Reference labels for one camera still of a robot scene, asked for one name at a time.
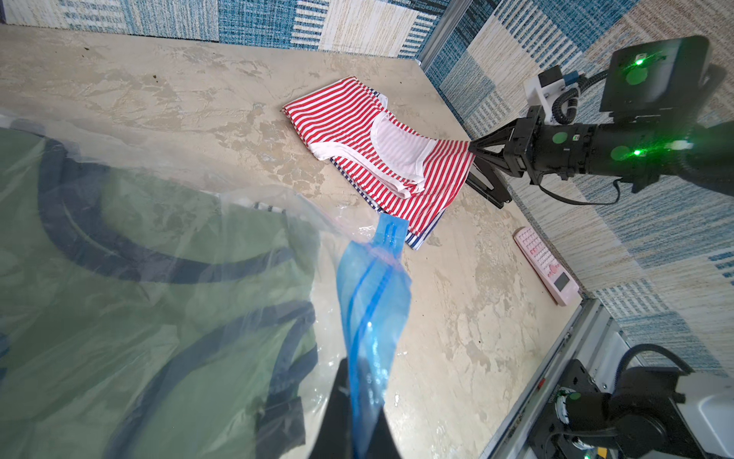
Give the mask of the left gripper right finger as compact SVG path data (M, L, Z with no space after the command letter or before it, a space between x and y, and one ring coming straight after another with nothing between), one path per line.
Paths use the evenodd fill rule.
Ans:
M393 439L384 409L380 410L380 416L375 426L372 439L366 453L367 459L401 459L399 450Z

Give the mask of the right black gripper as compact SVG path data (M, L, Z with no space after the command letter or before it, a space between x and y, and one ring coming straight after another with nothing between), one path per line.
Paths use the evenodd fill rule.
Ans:
M537 185L542 176L600 175L594 156L598 124L550 125L534 106L525 118L512 120L469 144L479 170L494 169L512 177L529 175Z

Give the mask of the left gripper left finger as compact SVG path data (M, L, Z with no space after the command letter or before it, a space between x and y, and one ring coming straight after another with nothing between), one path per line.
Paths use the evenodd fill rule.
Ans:
M339 363L311 459L352 457L352 407L348 361Z

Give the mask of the red white striped tank top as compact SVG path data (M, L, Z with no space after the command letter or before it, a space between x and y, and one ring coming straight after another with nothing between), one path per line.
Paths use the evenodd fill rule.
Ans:
M283 112L319 161L336 160L384 212L422 233L456 199L474 161L467 141L419 134L343 78L287 103Z

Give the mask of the navy white striped tank top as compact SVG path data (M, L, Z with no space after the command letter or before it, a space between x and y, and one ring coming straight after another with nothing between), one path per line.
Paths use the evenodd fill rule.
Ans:
M386 97L384 94L380 93L379 91L367 87L367 90L380 101L380 105L383 106L385 109L388 108L388 97ZM378 214L384 213L384 209L366 192L364 191L359 184L354 180L354 177L344 168L341 166L336 160L331 160L332 165L338 170L338 172L342 175L342 177L349 183L350 186L352 186L355 191L359 194L359 196L375 211L378 212ZM432 222L424 229L422 233L413 233L413 231L407 231L406 237L405 237L405 243L414 251L417 251L430 237L431 233L435 230L435 227L439 224L440 220L442 219L443 215L445 214L445 210L441 210L436 217L432 220Z

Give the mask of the clear vacuum bag blue zipper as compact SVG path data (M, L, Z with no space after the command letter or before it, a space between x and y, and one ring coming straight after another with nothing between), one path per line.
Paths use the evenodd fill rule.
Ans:
M396 458L405 221L1 120L5 458Z

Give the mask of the green garment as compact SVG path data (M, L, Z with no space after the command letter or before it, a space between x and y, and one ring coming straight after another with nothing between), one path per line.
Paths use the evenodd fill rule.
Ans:
M278 458L317 365L306 221L1 132L1 454Z

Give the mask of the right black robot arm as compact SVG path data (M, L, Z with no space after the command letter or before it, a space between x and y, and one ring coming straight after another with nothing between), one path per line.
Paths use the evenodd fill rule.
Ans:
M559 66L525 83L529 111L469 145L468 185L497 208L512 197L504 175L542 185L555 174L610 176L638 193L663 176L733 193L733 124L698 123L726 78L704 36L648 42L613 53L594 76Z

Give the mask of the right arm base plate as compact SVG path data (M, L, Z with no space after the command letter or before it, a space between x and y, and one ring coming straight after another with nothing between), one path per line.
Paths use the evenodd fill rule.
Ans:
M614 369L598 373L578 359L569 361L529 432L535 456L596 458L600 449L617 449L609 414L614 387Z

